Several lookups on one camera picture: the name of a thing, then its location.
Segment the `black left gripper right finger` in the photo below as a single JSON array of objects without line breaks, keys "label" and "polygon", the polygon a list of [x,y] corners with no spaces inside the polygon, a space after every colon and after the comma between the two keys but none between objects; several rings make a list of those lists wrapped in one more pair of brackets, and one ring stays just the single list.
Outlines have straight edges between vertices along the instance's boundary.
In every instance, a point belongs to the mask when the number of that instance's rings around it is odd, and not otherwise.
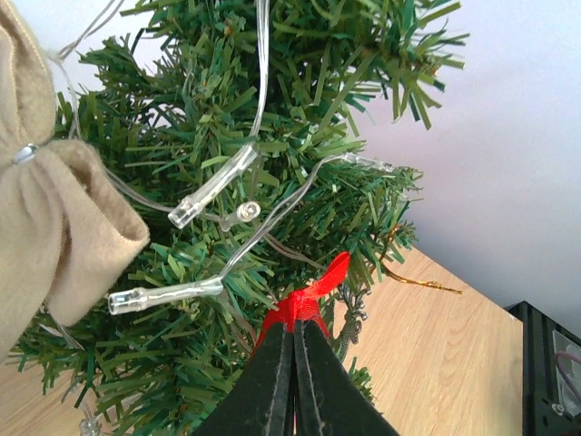
[{"label": "black left gripper right finger", "polygon": [[299,435],[398,433],[358,391],[316,322],[295,323],[294,360]]}]

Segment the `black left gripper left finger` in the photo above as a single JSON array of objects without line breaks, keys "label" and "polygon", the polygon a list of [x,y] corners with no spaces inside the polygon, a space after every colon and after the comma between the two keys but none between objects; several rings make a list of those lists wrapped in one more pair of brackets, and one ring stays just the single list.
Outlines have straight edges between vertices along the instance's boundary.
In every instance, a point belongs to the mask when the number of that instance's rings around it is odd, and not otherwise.
[{"label": "black left gripper left finger", "polygon": [[293,334],[268,330],[232,391],[194,431],[206,436],[293,434]]}]

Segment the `red ribbon bow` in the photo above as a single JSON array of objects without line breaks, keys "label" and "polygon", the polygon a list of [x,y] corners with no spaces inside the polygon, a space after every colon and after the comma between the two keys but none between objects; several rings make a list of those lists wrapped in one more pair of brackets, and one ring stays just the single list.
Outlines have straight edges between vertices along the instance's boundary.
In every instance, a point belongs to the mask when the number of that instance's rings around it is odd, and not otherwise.
[{"label": "red ribbon bow", "polygon": [[286,298],[278,302],[274,309],[269,310],[251,355],[258,350],[268,330],[276,323],[281,323],[288,332],[294,332],[296,321],[315,321],[324,336],[329,339],[330,333],[321,317],[319,299],[329,294],[344,281],[349,265],[350,253],[339,253],[321,278],[306,288],[291,292]]}]

